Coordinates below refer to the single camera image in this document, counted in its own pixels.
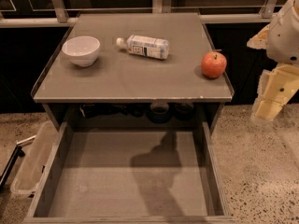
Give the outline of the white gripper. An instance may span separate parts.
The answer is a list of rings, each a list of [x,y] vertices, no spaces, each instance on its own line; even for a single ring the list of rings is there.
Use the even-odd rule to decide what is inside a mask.
[[[273,121],[299,91],[299,0],[287,0],[247,46],[266,49],[267,56],[278,62],[272,71],[263,70],[251,113],[256,122]]]

